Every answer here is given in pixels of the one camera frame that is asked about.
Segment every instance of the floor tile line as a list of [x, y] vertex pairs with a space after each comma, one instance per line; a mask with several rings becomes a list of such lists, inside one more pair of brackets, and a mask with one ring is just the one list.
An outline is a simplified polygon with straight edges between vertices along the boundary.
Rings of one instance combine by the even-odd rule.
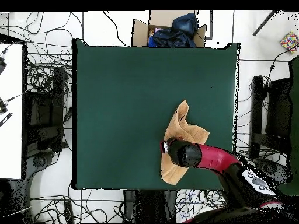
[[[31, 199], [31, 201], [62, 201], [61, 199], [54, 198], [43, 198], [43, 199]], [[80, 202], [80, 199], [72, 199], [74, 202]], [[101, 200], [101, 199], [82, 199], [82, 201], [90, 201], [90, 202], [123, 202], [123, 200]]]
[[82, 223], [82, 190], [80, 190], [80, 223]]
[[232, 37], [231, 37], [231, 42], [234, 42], [234, 26], [235, 26], [235, 10], [232, 13]]
[[8, 19], [7, 19], [7, 36], [9, 36], [9, 14], [10, 13], [8, 13]]
[[36, 53], [36, 52], [29, 52], [30, 55], [62, 55], [62, 56], [72, 56], [72, 54], [63, 54], [63, 53]]
[[[274, 60], [269, 59], [244, 59], [239, 58], [240, 61], [261, 61], [261, 62], [274, 62]], [[289, 62], [288, 60], [275, 60], [276, 62]]]
[[208, 37], [206, 37], [206, 40], [212, 40], [213, 39], [213, 11], [210, 10], [210, 34]]
[[84, 12], [82, 11], [82, 39], [84, 40]]
[[67, 47], [67, 48], [72, 48], [71, 46], [67, 45], [55, 45], [55, 44], [46, 44], [46, 43], [41, 43], [41, 42], [35, 42], [35, 41], [26, 41], [27, 43], [35, 43], [35, 44], [42, 44], [42, 45], [47, 45], [47, 46], [58, 46], [58, 47]]

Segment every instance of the cardboard box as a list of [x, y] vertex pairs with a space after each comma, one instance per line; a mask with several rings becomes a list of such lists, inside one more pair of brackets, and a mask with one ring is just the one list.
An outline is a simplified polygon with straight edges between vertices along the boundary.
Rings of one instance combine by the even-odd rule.
[[[148, 24], [134, 19], [132, 31], [131, 46], [144, 47], [148, 46], [149, 30], [157, 28], [169, 28], [174, 19], [186, 15], [188, 13], [197, 13], [197, 10], [151, 10], [149, 12]], [[199, 27], [194, 35], [194, 43], [196, 47], [204, 47], [206, 39], [207, 26]]]

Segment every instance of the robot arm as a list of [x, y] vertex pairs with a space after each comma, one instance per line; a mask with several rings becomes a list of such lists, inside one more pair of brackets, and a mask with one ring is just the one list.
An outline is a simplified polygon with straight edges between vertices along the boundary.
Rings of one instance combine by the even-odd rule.
[[230, 209], [282, 208], [270, 184], [248, 169], [233, 154], [208, 145], [170, 138], [161, 143], [174, 164], [193, 169], [209, 169], [216, 173], [223, 187], [223, 196]]

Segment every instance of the black cable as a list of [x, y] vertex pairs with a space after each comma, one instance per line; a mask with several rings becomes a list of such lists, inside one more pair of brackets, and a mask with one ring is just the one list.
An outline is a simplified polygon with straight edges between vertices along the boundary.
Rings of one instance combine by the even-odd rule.
[[250, 91], [249, 97], [247, 99], [245, 99], [245, 100], [238, 101], [238, 103], [240, 103], [240, 102], [246, 102], [247, 100], [249, 100], [251, 98], [251, 96], [252, 96], [252, 83], [253, 83], [253, 79], [252, 79], [251, 83], [249, 84], [249, 91]]
[[19, 97], [19, 96], [21, 96], [21, 95], [24, 95], [25, 93], [29, 93], [29, 92], [31, 92], [31, 90], [28, 90], [28, 91], [26, 91], [26, 92], [24, 92], [24, 93], [21, 93], [21, 94], [15, 96], [15, 97], [12, 97], [12, 98], [10, 98], [10, 99], [4, 101], [4, 102], [11, 102], [11, 101], [14, 100], [15, 98], [17, 98], [17, 97]]
[[80, 190], [80, 224], [81, 223], [82, 223], [82, 189]]
[[290, 50], [292, 50], [292, 49], [294, 49], [294, 48], [296, 48], [296, 47], [298, 47], [298, 46], [299, 46], [299, 43], [296, 44], [295, 46], [289, 48], [288, 50], [286, 50], [286, 51], [284, 51], [284, 52], [278, 54], [278, 55], [275, 57], [273, 63], [271, 64], [271, 67], [270, 67], [270, 72], [269, 72], [268, 80], [266, 81], [266, 84], [265, 84], [266, 86], [268, 86], [268, 82], [269, 82], [269, 79], [270, 79], [270, 75], [271, 75], [272, 70], [274, 69], [274, 63], [276, 62], [277, 58], [278, 58], [279, 56], [283, 55], [284, 53], [287, 53], [288, 51], [290, 51]]
[[[87, 198], [87, 200], [86, 200], [86, 208], [87, 208], [88, 212], [91, 212], [91, 211], [89, 210], [88, 206], [87, 206], [88, 200], [89, 200], [89, 198], [91, 197], [91, 192], [92, 192], [92, 189], [91, 189], [91, 191], [90, 191], [90, 193], [89, 193], [89, 196], [88, 196], [88, 198]], [[106, 217], [105, 222], [107, 223], [108, 218], [107, 218], [107, 214], [106, 214], [106, 212], [103, 211], [102, 209], [96, 209], [96, 210], [93, 210], [92, 212], [95, 212], [95, 211], [99, 211], [99, 212], [101, 212], [101, 213], [104, 213], [104, 215], [105, 215], [105, 217]]]
[[[195, 13], [195, 10], [194, 10], [194, 14], [195, 14], [195, 18], [196, 18], [196, 20], [197, 20], [197, 26], [199, 26], [199, 25], [198, 25], [199, 20], [198, 20], [198, 18], [197, 18], [197, 15], [196, 15], [196, 13]], [[204, 39], [202, 38], [202, 36], [199, 35], [198, 31], [196, 31], [196, 33], [197, 33], [197, 35], [198, 35], [202, 40], [204, 40]]]
[[[244, 142], [243, 140], [239, 139], [238, 137], [237, 137], [237, 139], [238, 139], [239, 141], [241, 141], [243, 144], [246, 145], [246, 147], [244, 147], [244, 148], [248, 148], [248, 147], [249, 147], [249, 144], [248, 144], [248, 143]], [[263, 149], [263, 148], [260, 148], [259, 151], [260, 151], [260, 152], [265, 152], [265, 153], [262, 154], [262, 155], [260, 154], [260, 155], [258, 156], [258, 158], [266, 159], [266, 158], [268, 158], [268, 157], [271, 156], [271, 155], [274, 155], [274, 154], [279, 153], [279, 154], [281, 154], [282, 156], [284, 156], [284, 157], [287, 159], [287, 157], [286, 157], [284, 154], [282, 154], [282, 153], [280, 153], [280, 152], [278, 152], [278, 151], [276, 151], [276, 150], [274, 150], [274, 149]], [[241, 155], [241, 156], [243, 156], [243, 157], [249, 159], [249, 160], [253, 160], [253, 159], [250, 157], [248, 151], [241, 150], [241, 151], [238, 151], [237, 153], [238, 153], [239, 155]]]
[[247, 123], [247, 124], [244, 124], [244, 125], [237, 125], [237, 127], [244, 127], [244, 126], [247, 126], [251, 123], [251, 120]]
[[57, 157], [56, 162], [52, 163], [51, 165], [54, 165], [54, 164], [56, 164], [56, 163], [58, 162], [58, 160], [59, 160], [59, 156], [60, 156], [60, 152], [58, 153], [58, 157]]
[[79, 20], [79, 18], [73, 13], [73, 12], [71, 12], [71, 14], [73, 15], [73, 16], [75, 16], [76, 17], [76, 19], [78, 20], [78, 22], [80, 23], [80, 26], [81, 26], [81, 29], [82, 29], [82, 39], [84, 40], [84, 28], [83, 28], [83, 12], [82, 12], [82, 22]]
[[115, 22], [105, 13], [105, 11], [103, 11], [103, 13], [104, 13], [104, 15], [115, 25], [115, 28], [116, 28], [116, 35], [117, 35], [117, 39], [120, 41], [120, 42], [122, 42], [121, 40], [120, 40], [120, 38], [119, 38], [119, 30], [117, 29], [117, 26], [116, 26], [116, 24], [115, 24]]
[[[28, 20], [29, 20], [30, 16], [32, 15], [32, 13], [33, 13], [33, 12], [31, 12], [31, 14], [30, 14], [30, 15], [28, 16], [28, 18], [27, 18], [27, 22], [26, 22], [27, 26], [25, 27], [25, 29], [28, 28], [32, 23], [34, 23], [34, 22], [37, 20], [38, 16], [39, 16], [39, 13], [37, 13], [37, 16], [36, 16], [35, 20], [32, 21], [31, 24], [28, 24]], [[38, 33], [39, 33], [39, 31], [40, 31], [40, 29], [41, 29], [41, 24], [42, 24], [42, 22], [43, 22], [43, 18], [44, 18], [44, 12], [41, 14], [40, 26], [39, 26], [38, 31], [35, 32], [35, 33], [30, 32], [31, 34], [38, 34]]]
[[69, 144], [67, 142], [67, 138], [65, 137], [65, 133], [64, 132], [63, 132], [63, 136], [64, 136], [64, 139], [65, 139], [65, 143], [68, 145], [69, 150], [72, 152], [72, 149], [69, 147]]
[[[202, 194], [204, 197], [204, 201], [202, 201], [200, 198], [200, 195], [202, 195]], [[178, 198], [182, 195], [184, 195], [184, 198], [181, 198], [178, 201]], [[202, 205], [205, 207], [211, 207], [213, 209], [223, 208], [225, 205], [225, 202], [222, 199], [222, 195], [219, 190], [200, 190], [200, 192], [198, 194], [195, 194], [194, 190], [190, 190], [189, 193], [187, 193], [187, 190], [186, 190], [183, 193], [178, 194], [176, 198], [177, 198], [176, 208], [178, 210], [176, 211], [175, 216], [178, 213], [183, 212], [184, 213], [183, 215], [180, 214], [182, 217], [182, 221], [184, 220], [184, 218], [185, 218], [185, 220], [187, 220], [188, 218], [194, 217], [194, 213], [195, 213], [194, 206], [195, 205]], [[192, 207], [191, 208], [187, 207], [187, 210], [184, 210], [184, 207], [187, 205], [191, 205]]]
[[252, 110], [248, 111], [247, 113], [244, 113], [243, 115], [241, 115], [240, 117], [238, 117], [237, 120], [238, 120], [239, 118], [245, 116], [246, 114], [251, 113], [251, 111], [252, 111]]
[[114, 212], [115, 212], [115, 215], [112, 216], [112, 217], [107, 221], [107, 223], [109, 223], [112, 219], [114, 219], [114, 218], [117, 217], [117, 216], [120, 217], [120, 218], [122, 218], [123, 221], [126, 221], [126, 222], [128, 222], [128, 223], [131, 223], [131, 220], [129, 220], [129, 218], [127, 218], [127, 217], [124, 215], [123, 211], [121, 210], [121, 208], [122, 208], [122, 206], [124, 205], [124, 203], [125, 203], [125, 202], [123, 201], [123, 202], [120, 203], [119, 207], [117, 207], [117, 206], [114, 206], [114, 207], [113, 207], [113, 210], [114, 210]]
[[106, 220], [104, 221], [104, 222], [101, 222], [101, 223], [107, 223], [107, 221], [108, 221], [108, 218], [107, 218], [107, 214], [106, 214], [106, 212], [105, 211], [103, 211], [102, 209], [94, 209], [94, 210], [92, 210], [92, 211], [89, 211], [88, 213], [90, 213], [90, 214], [92, 214], [92, 213], [94, 213], [94, 212], [101, 212], [101, 213], [104, 213], [104, 215], [105, 215], [105, 217], [106, 217]]
[[[79, 204], [77, 204], [74, 200], [72, 200], [70, 197], [68, 197], [68, 196], [63, 196], [63, 195], [60, 195], [60, 196], [53, 196], [53, 197], [62, 197], [61, 199], [52, 199], [50, 202], [49, 202], [49, 204], [48, 205], [46, 205], [35, 217], [34, 217], [34, 223], [36, 223], [37, 221], [38, 221], [38, 219], [39, 219], [39, 217], [40, 217], [40, 215], [41, 214], [45, 214], [45, 213], [47, 213], [48, 215], [50, 215], [50, 217], [51, 217], [51, 221], [53, 222], [53, 224], [54, 224], [54, 222], [56, 221], [56, 220], [58, 220], [58, 223], [59, 224], [62, 224], [61, 223], [61, 221], [60, 221], [60, 217], [61, 216], [65, 216], [64, 215], [64, 213], [61, 213], [61, 212], [59, 212], [59, 210], [58, 210], [58, 208], [57, 208], [57, 206], [56, 206], [56, 204], [58, 203], [58, 202], [61, 202], [61, 201], [65, 201], [65, 200], [70, 200], [73, 204], [75, 204], [76, 206], [79, 206], [80, 207], [80, 210], [84, 210], [85, 212], [84, 213], [81, 213], [80, 215], [83, 215], [83, 214], [88, 214], [88, 216], [91, 216], [92, 218], [93, 218], [93, 220], [96, 222], [96, 223], [100, 223], [100, 222], [98, 222], [97, 220], [96, 220], [96, 218], [92, 215], [92, 213], [93, 212], [96, 212], [96, 211], [100, 211], [100, 212], [102, 212], [102, 213], [104, 213], [104, 215], [105, 215], [105, 217], [106, 217], [106, 220], [105, 220], [105, 222], [107, 222], [107, 215], [106, 215], [106, 213], [102, 210], [102, 209], [96, 209], [96, 210], [93, 210], [93, 211], [89, 211], [89, 210], [87, 210], [84, 206], [82, 206], [82, 205], [79, 205]], [[55, 206], [55, 208], [56, 209], [49, 209], [49, 207], [51, 207], [51, 206]], [[57, 218], [54, 220], [54, 218], [51, 216], [51, 214], [49, 213], [49, 211], [54, 211], [54, 212], [56, 212], [56, 214], [57, 214]]]
[[263, 101], [263, 108], [268, 111], [268, 109], [266, 108], [266, 106], [268, 105], [268, 103], [265, 104], [265, 101]]

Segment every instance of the colorful box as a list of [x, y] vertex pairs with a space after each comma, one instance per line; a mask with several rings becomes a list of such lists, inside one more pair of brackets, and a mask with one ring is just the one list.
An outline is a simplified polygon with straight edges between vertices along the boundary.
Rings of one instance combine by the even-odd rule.
[[[294, 46], [296, 46], [297, 44], [299, 44], [299, 38], [298, 36], [291, 31], [288, 35], [285, 36], [285, 38], [281, 41], [281, 44], [283, 47], [285, 47], [286, 49], [290, 49]], [[291, 53], [295, 53], [297, 51], [298, 46], [296, 46], [294, 49], [291, 49], [290, 52]]]

